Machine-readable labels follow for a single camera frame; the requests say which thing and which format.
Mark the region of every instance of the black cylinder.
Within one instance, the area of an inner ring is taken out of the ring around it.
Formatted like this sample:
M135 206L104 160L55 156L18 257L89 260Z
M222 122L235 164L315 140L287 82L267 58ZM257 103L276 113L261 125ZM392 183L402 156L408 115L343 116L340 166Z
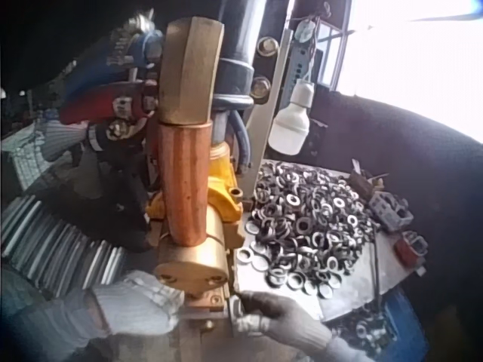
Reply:
M213 109L246 109L254 76L252 66L266 0L221 2L218 20L225 32L214 85Z

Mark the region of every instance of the gloved hand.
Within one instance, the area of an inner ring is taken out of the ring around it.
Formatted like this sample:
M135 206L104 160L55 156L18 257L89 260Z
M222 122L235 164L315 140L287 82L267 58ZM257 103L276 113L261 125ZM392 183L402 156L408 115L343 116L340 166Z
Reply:
M314 320L294 300L270 293L243 292L241 303L247 313L235 322L241 333L261 332L307 355L323 353L332 332Z
M184 302L184 292L143 271L133 271L113 285L94 287L93 292L110 334L168 333L176 327Z

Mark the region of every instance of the light bulb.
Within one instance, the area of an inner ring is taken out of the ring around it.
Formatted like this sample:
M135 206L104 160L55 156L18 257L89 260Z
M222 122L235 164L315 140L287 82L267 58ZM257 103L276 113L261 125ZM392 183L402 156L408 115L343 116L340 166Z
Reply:
M285 155L296 155L309 134L307 109L312 106L314 84L299 79L295 84L290 104L278 111L269 135L269 145Z

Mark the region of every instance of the yellow bracket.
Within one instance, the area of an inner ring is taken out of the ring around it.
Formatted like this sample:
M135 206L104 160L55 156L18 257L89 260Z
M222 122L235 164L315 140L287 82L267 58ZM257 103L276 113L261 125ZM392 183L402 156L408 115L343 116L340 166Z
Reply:
M237 222L242 218L242 191L236 185L235 171L225 142L212 147L208 177L208 203L220 214L223 222ZM146 206L151 219L164 219L165 204L159 192Z

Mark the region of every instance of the metal frame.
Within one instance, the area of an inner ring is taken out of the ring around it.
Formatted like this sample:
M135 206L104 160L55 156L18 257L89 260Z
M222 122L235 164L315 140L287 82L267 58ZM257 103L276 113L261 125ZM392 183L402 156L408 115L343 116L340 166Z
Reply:
M255 105L247 122L248 137L251 144L251 167L248 172L237 179L238 187L243 191L245 199L250 199L255 190L258 170L265 155L266 142L272 127L273 115L277 106L278 96L283 79L288 51L294 32L284 29L280 41L277 63L273 73L272 89L265 104Z
M332 75L331 91L335 91L337 89L337 84L339 83L340 78L340 71L342 70L344 56L346 55L347 39L349 37L348 28L351 7L352 0L346 0L346 8L344 9L344 22L342 27L342 39L340 40L339 51L337 52L337 59L335 61L334 74Z

